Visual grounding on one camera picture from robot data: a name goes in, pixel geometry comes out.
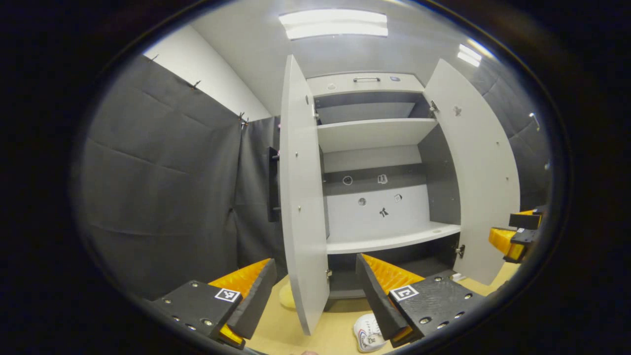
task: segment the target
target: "sticker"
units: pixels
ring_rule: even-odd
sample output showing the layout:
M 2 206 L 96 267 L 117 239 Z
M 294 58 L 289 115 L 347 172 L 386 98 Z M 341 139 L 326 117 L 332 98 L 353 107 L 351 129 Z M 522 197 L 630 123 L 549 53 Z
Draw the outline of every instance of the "sticker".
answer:
M 390 293 L 394 295 L 394 298 L 396 298 L 397 301 L 402 301 L 406 298 L 416 296 L 418 294 L 418 291 L 412 288 L 412 286 L 407 285 L 399 287 L 398 289 L 391 290 Z
M 222 299 L 228 302 L 234 302 L 237 300 L 237 297 L 241 294 L 241 292 L 221 289 L 218 294 L 215 295 L 216 299 Z

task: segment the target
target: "black handle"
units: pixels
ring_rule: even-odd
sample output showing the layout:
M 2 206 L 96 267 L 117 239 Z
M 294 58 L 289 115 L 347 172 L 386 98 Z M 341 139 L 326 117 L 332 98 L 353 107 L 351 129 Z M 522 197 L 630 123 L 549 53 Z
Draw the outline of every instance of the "black handle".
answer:
M 278 222 L 280 199 L 278 194 L 278 151 L 268 147 L 268 222 Z

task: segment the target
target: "drawer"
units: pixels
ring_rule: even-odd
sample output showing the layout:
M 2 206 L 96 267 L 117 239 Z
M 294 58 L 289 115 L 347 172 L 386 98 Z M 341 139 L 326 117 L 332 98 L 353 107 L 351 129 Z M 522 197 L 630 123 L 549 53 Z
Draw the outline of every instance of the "drawer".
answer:
M 307 79 L 314 97 L 357 92 L 414 92 L 425 87 L 415 75 L 402 73 L 343 73 Z

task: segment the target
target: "cabinet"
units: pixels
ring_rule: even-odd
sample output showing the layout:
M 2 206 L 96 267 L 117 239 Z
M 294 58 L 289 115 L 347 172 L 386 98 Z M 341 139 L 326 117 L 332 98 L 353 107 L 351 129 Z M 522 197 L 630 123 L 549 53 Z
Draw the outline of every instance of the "cabinet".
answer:
M 519 208 L 517 167 L 491 108 L 445 61 L 424 87 L 395 73 L 307 80 L 288 56 L 280 135 L 285 253 L 305 334 L 329 298 L 362 295 L 355 253 L 486 284 L 499 271 L 488 233 Z

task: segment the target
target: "white wall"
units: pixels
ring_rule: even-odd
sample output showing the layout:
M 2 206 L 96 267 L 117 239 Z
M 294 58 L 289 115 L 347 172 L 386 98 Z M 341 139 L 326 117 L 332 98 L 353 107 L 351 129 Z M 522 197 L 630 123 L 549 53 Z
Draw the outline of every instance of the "white wall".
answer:
M 195 84 L 213 99 L 250 121 L 272 115 L 230 65 L 191 26 L 182 27 L 149 48 L 144 55 Z

